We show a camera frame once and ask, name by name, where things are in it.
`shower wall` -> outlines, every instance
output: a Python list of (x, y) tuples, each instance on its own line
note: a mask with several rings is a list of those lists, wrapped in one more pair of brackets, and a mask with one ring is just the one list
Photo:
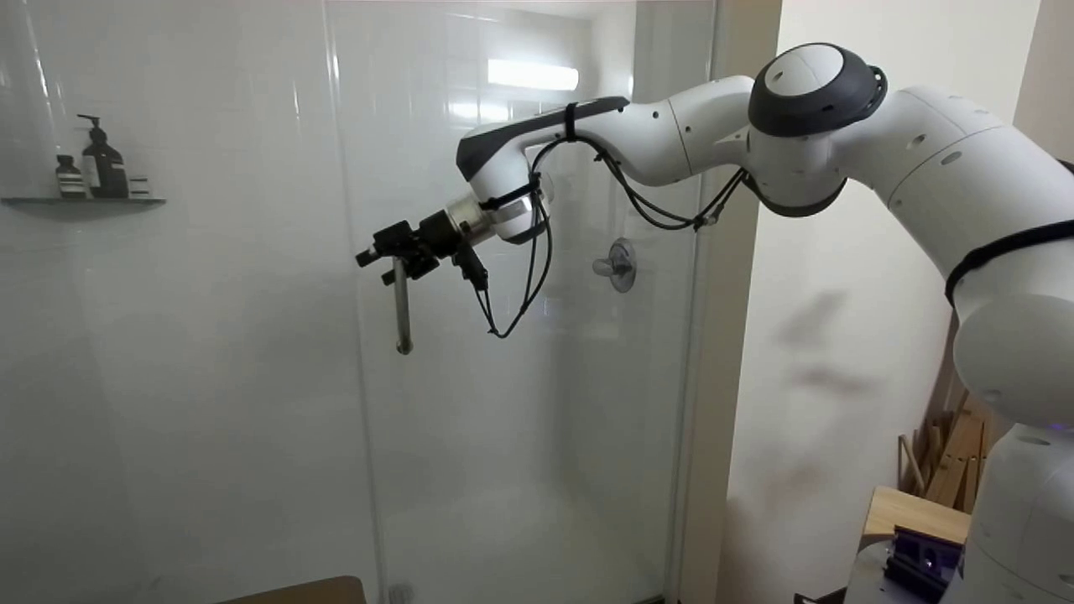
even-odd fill
[[(3, 600), (221, 600), (327, 574), (435, 604), (664, 591), (695, 243), (638, 224), (591, 153), (561, 150), (556, 262), (524, 329), (487, 338), (446, 264), (414, 285), (410, 359), (353, 253), (466, 191), (468, 129), (704, 81), (711, 22), (627, 0), (0, 5), (19, 16), (0, 21), (19, 35), (0, 92), (31, 95), (0, 125), (38, 158), (79, 153), (75, 115), (101, 115), (166, 194), (0, 204)], [(683, 62), (653, 62), (669, 48)], [(570, 65), (579, 86), (495, 86), (490, 57)], [(23, 187), (47, 179), (0, 182)], [(613, 237), (639, 258), (629, 295), (591, 274)], [(483, 258), (506, 317), (525, 254)]]

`shelf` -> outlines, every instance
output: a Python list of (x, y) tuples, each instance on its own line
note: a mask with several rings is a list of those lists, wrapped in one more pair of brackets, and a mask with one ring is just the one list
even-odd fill
[(124, 209), (139, 209), (139, 204), (164, 204), (160, 194), (148, 197), (0, 197), (3, 204), (34, 204), (34, 209), (101, 209), (101, 204), (124, 204)]

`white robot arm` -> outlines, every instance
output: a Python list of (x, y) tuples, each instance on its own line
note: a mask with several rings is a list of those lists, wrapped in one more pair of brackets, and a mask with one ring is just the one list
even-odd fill
[(711, 81), (662, 104), (610, 96), (463, 139), (456, 164), (473, 197), (419, 230), (378, 230), (359, 262), (396, 254), (419, 279), (449, 254), (483, 285), (468, 244), (544, 228), (524, 150), (556, 139), (594, 140), (644, 185), (738, 164), (789, 217), (827, 209), (850, 179), (870, 185), (947, 274), (966, 388), (1024, 424), (986, 471), (951, 600), (1074, 600), (1074, 179), (1061, 161), (958, 96), (889, 95), (855, 55), (805, 43), (759, 81)]

